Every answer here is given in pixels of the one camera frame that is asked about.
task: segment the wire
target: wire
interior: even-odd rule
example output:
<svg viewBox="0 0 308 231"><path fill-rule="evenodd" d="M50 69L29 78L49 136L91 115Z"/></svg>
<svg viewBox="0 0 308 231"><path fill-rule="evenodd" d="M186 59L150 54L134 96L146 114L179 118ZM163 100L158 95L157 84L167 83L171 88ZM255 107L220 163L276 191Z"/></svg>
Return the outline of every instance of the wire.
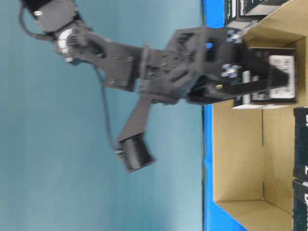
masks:
<svg viewBox="0 0 308 231"><path fill-rule="evenodd" d="M107 137L110 143L110 146L113 150L115 150L118 154L122 153L122 150L115 144L112 138L112 132L111 132L111 123L110 123L110 116L109 116L109 108L108 108L108 102L107 102L107 95L105 90L105 80L102 77L100 71L96 66L93 65L93 68L95 70L95 73L97 75L97 78L99 82L101 83L101 92L103 97L103 106L104 106L104 117L105 117L105 126L106 126L106 133Z"/></svg>
<svg viewBox="0 0 308 231"><path fill-rule="evenodd" d="M24 4L21 4L20 6L20 12L19 12L19 23L21 25L21 27L23 28L23 30L31 37L35 38L35 39L39 39L42 41L49 41L49 42L53 42L54 38L51 35L44 35L44 34L37 34L37 33L33 33L30 30L28 30L28 28L25 25L24 22Z"/></svg>

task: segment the blue tabletop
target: blue tabletop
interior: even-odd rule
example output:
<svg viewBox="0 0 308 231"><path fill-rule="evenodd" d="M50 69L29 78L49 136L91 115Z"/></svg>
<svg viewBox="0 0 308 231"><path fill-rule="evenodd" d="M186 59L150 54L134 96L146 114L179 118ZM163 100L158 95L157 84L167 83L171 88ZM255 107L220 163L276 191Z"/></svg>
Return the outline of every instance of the blue tabletop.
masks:
<svg viewBox="0 0 308 231"><path fill-rule="evenodd" d="M224 26L223 0L205 0L206 25L219 28ZM205 107L205 231L245 231L213 201L213 106Z"/></svg>

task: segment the blue-green background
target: blue-green background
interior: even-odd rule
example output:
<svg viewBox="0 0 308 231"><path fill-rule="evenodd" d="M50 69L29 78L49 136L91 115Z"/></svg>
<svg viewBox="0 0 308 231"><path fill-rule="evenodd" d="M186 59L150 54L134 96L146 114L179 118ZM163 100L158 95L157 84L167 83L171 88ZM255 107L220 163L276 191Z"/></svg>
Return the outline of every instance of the blue-green background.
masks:
<svg viewBox="0 0 308 231"><path fill-rule="evenodd" d="M77 0L95 31L164 48L200 25L199 0ZM111 151L92 68L66 64L21 30L19 2L0 7L0 230L202 230L202 110L155 105L146 140L158 161L133 174ZM39 31L26 16L31 29ZM108 90L114 135L136 93Z"/></svg>

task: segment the printed label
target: printed label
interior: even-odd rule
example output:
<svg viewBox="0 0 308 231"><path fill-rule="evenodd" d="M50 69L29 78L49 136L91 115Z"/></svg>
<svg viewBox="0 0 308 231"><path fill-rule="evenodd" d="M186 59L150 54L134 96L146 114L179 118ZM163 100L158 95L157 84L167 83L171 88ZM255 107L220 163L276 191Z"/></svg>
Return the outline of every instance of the printed label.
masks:
<svg viewBox="0 0 308 231"><path fill-rule="evenodd" d="M289 74L289 83L286 87L276 88L269 91L272 99L292 99L295 98L295 59L293 56L272 55L269 63L279 70Z"/></svg>
<svg viewBox="0 0 308 231"><path fill-rule="evenodd" d="M240 14L245 15L244 0L240 1Z"/></svg>

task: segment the robotic arm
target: robotic arm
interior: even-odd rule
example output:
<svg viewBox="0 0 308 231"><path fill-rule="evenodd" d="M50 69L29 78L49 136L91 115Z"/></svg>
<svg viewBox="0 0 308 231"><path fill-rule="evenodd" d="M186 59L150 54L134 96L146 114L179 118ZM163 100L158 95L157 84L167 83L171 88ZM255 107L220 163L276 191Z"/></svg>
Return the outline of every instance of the robotic arm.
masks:
<svg viewBox="0 0 308 231"><path fill-rule="evenodd" d="M53 42L71 64L89 63L105 72L104 87L134 91L140 78L140 100L117 139L129 171L151 164L142 139L152 103L209 104L284 86L288 75L256 58L232 28L177 30L164 50L119 44L96 35L80 17L74 0L21 0L25 32ZM27 8L45 34L34 34L23 22ZM240 83L241 73L254 71L260 81Z"/></svg>

